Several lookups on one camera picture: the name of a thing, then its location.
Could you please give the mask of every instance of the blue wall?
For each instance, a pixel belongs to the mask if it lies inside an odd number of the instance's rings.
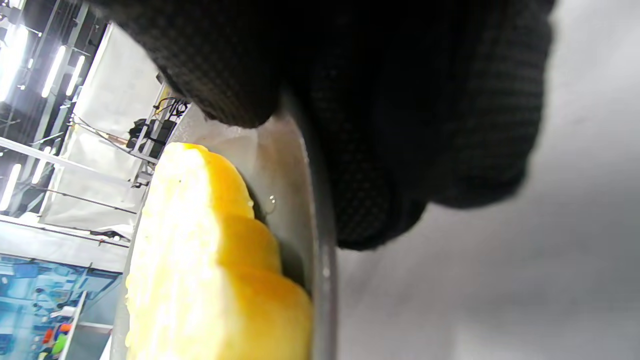
[[[81,321],[113,323],[120,278],[79,266],[0,256],[0,360],[36,359],[51,347],[52,343],[43,344],[47,330],[70,319],[50,314],[76,306],[84,291],[88,293]]]

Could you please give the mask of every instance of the ceiling light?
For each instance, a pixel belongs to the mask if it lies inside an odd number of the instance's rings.
[[[4,39],[6,47],[0,51],[0,101],[6,100],[13,88],[28,40],[29,31],[24,26],[12,26]]]
[[[44,148],[44,152],[47,154],[51,153],[51,146],[47,146]],[[44,167],[47,164],[46,160],[40,159],[38,161],[38,165],[36,166],[35,172],[33,172],[33,178],[31,179],[31,184],[37,184],[40,182],[40,178],[42,177],[42,173],[44,172]]]
[[[84,55],[80,55],[80,57],[78,58],[76,69],[74,70],[73,75],[71,75],[71,80],[69,81],[69,86],[67,87],[67,96],[71,96],[71,94],[74,93],[76,83],[78,82],[78,77],[80,76],[80,70],[82,70],[82,65],[84,65]]]
[[[0,211],[7,210],[9,208],[9,202],[11,202],[11,197],[13,196],[13,189],[15,188],[15,183],[18,182],[18,175],[20,175],[21,168],[22,168],[21,164],[15,164],[11,169],[9,180],[7,181],[6,186],[4,188],[2,200],[0,200]]]
[[[47,81],[45,81],[44,88],[42,88],[42,97],[48,97],[49,94],[51,93],[51,87],[53,86],[53,81],[56,79],[56,75],[58,75],[60,64],[62,64],[62,57],[64,57],[66,50],[67,48],[64,45],[62,45],[58,49],[56,58],[53,60],[53,64],[51,65],[51,70],[49,70]]]

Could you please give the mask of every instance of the pineapple slice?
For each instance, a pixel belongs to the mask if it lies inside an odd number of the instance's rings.
[[[197,145],[167,146],[126,279],[130,360],[306,360],[312,304],[281,275],[237,170]]]

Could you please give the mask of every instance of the water droplet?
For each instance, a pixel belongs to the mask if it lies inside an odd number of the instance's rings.
[[[269,201],[267,201],[267,204],[264,206],[264,212],[265,214],[273,214],[273,212],[276,211],[276,197],[275,196],[269,196]]]

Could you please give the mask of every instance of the gloved hand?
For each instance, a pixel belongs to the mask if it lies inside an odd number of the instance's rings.
[[[341,247],[429,202],[514,194],[541,118],[553,0],[92,0],[212,119],[257,127],[283,83],[324,152]]]

